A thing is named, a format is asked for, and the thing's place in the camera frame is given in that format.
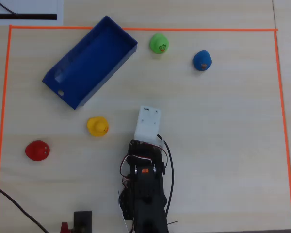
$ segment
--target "green rubber duck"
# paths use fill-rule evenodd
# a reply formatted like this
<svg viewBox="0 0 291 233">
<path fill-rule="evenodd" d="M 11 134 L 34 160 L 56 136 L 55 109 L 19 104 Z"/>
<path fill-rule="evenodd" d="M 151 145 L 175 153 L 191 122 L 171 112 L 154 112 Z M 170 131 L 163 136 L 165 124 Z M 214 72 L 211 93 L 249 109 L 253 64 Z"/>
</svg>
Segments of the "green rubber duck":
<svg viewBox="0 0 291 233">
<path fill-rule="evenodd" d="M 168 46 L 168 39 L 161 33 L 156 33 L 150 40 L 150 48 L 157 54 L 165 53 Z"/>
</svg>

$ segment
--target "red object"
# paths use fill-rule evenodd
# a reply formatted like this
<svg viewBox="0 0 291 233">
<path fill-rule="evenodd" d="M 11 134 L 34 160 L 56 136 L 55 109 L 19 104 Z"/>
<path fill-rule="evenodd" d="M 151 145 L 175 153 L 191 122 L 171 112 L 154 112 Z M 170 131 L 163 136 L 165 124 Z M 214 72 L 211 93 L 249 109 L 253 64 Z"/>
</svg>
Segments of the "red object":
<svg viewBox="0 0 291 233">
<path fill-rule="evenodd" d="M 31 142 L 25 149 L 26 155 L 34 161 L 42 161 L 49 155 L 50 149 L 44 141 Z"/>
<path fill-rule="evenodd" d="M 60 229 L 60 233 L 71 233 L 71 230 L 68 228 L 67 222 L 62 222 L 62 227 Z"/>
</svg>

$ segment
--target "blue box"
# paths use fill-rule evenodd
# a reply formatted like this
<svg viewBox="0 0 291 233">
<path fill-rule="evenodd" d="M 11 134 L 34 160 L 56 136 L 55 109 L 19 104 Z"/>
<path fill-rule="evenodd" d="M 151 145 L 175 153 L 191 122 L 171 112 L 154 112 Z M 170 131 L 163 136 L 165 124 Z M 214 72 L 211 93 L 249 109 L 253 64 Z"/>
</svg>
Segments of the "blue box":
<svg viewBox="0 0 291 233">
<path fill-rule="evenodd" d="M 84 105 L 137 49 L 137 41 L 105 16 L 45 75 L 44 82 L 73 109 Z"/>
</svg>

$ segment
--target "white paper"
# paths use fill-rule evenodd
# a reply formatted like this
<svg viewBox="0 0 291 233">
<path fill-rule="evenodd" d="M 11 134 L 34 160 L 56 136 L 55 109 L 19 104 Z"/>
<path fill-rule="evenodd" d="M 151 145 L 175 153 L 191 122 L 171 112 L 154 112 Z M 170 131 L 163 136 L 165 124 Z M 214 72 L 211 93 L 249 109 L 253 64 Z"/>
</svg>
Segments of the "white paper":
<svg viewBox="0 0 291 233">
<path fill-rule="evenodd" d="M 64 0 L 0 0 L 15 13 L 57 14 L 57 20 L 0 19 L 0 25 L 61 26 L 64 23 Z M 0 14 L 10 14 L 0 6 Z"/>
</svg>

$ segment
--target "orange tape border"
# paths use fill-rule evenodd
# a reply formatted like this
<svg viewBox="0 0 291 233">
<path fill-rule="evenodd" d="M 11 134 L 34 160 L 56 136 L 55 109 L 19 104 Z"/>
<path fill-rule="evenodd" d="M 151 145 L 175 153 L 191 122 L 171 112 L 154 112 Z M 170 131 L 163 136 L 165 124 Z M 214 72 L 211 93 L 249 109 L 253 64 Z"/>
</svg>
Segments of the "orange tape border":
<svg viewBox="0 0 291 233">
<path fill-rule="evenodd" d="M 49 26 L 44 27 L 44 26 L 12 26 L 12 25 L 9 25 L 8 42 L 7 42 L 7 50 L 6 50 L 6 57 L 5 57 L 5 71 L 4 71 L 2 107 L 1 107 L 1 122 L 0 122 L 0 166 L 1 166 L 2 141 L 3 141 L 3 129 L 4 129 L 6 86 L 7 86 L 7 78 L 8 78 L 8 67 L 9 67 L 12 29 L 91 30 L 92 28 L 93 27 L 49 27 Z M 277 40 L 278 29 L 208 29 L 208 28 L 205 28 L 205 29 L 194 29 L 194 28 L 123 28 L 123 29 L 125 31 L 160 31 L 160 32 L 274 32 L 274 42 L 275 42 L 278 82 L 279 82 L 279 90 L 280 90 L 281 111 L 282 111 L 283 127 L 284 127 L 284 134 L 285 134 L 285 144 L 286 144 L 290 203 L 291 203 L 291 160 L 290 160 L 289 139 L 288 139 L 288 130 L 287 130 L 287 122 L 286 122 L 285 104 L 284 104 L 284 97 L 283 97 L 281 70 L 280 70 L 280 59 L 279 59 L 279 51 L 278 51 L 278 40 Z"/>
</svg>

